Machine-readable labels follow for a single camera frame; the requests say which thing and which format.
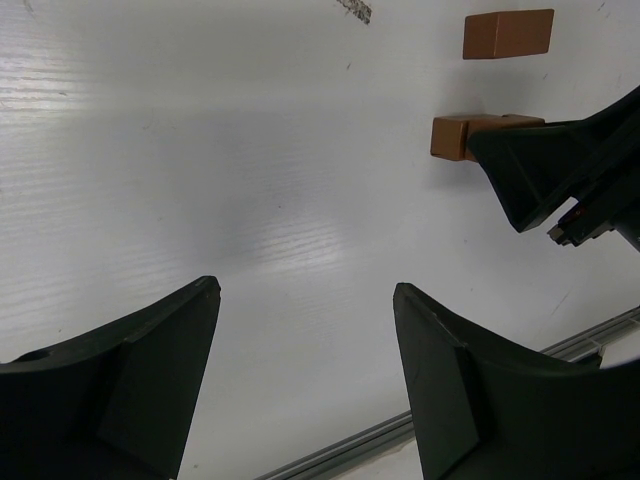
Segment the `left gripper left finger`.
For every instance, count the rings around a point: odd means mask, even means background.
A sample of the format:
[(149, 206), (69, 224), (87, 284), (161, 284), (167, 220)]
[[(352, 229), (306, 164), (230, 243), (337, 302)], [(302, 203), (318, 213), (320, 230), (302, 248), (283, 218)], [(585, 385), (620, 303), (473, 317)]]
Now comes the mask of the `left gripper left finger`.
[(5, 479), (174, 479), (216, 329), (201, 277), (156, 303), (1, 367)]

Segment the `brown wood block notched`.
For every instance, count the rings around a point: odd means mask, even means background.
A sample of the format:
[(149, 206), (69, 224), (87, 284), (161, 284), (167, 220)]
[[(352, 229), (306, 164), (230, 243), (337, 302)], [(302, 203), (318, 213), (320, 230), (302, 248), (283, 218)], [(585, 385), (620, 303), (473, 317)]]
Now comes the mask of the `brown wood block notched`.
[(449, 161), (472, 161), (476, 159), (467, 147), (469, 137), (479, 131), (528, 128), (544, 126), (543, 118), (506, 115), (458, 115), (435, 117), (432, 122), (430, 153)]

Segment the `brown wood block long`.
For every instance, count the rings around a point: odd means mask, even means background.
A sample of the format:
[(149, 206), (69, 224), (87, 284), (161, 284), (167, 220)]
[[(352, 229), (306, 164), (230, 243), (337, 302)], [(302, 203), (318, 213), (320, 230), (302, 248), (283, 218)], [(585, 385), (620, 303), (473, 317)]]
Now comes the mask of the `brown wood block long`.
[(554, 9), (537, 9), (467, 16), (462, 58), (493, 60), (546, 54), (554, 15)]

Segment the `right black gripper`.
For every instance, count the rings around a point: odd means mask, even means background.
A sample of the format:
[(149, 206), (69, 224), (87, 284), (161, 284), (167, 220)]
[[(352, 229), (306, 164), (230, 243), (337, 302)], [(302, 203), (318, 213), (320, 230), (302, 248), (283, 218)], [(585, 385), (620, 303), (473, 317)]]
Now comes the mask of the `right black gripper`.
[(639, 249), (639, 90), (582, 120), (483, 130), (468, 148), (511, 226), (538, 227), (568, 198), (578, 203), (548, 231), (578, 247), (616, 231)]

